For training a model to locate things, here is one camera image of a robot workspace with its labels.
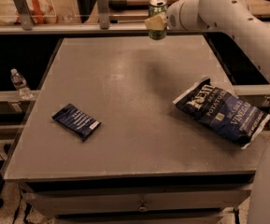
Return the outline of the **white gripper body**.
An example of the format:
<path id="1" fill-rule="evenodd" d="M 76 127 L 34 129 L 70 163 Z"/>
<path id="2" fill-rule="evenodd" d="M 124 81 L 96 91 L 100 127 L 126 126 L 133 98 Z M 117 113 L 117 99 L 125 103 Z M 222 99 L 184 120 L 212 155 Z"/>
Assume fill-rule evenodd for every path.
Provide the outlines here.
<path id="1" fill-rule="evenodd" d="M 167 24 L 172 30 L 183 30 L 183 26 L 181 24 L 182 5 L 182 1 L 177 1 L 166 10 Z"/>

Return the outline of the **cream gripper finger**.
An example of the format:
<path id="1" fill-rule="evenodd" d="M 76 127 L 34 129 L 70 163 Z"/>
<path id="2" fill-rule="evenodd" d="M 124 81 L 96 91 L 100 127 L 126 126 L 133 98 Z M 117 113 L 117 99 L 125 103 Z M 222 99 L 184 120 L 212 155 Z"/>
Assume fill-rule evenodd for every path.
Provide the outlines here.
<path id="1" fill-rule="evenodd" d="M 144 20 L 148 30 L 163 31 L 167 26 L 167 17 L 165 12 L 161 12 L 155 16 Z"/>

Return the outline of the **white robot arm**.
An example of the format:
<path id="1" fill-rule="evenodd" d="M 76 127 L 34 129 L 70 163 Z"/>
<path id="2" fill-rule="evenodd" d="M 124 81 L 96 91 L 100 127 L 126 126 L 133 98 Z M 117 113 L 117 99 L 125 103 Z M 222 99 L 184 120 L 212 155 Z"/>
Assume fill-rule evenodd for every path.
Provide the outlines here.
<path id="1" fill-rule="evenodd" d="M 145 20 L 149 30 L 219 31 L 233 39 L 270 84 L 270 26 L 243 0 L 187 0 Z M 248 224 L 270 224 L 270 142 L 260 159 L 249 200 Z"/>

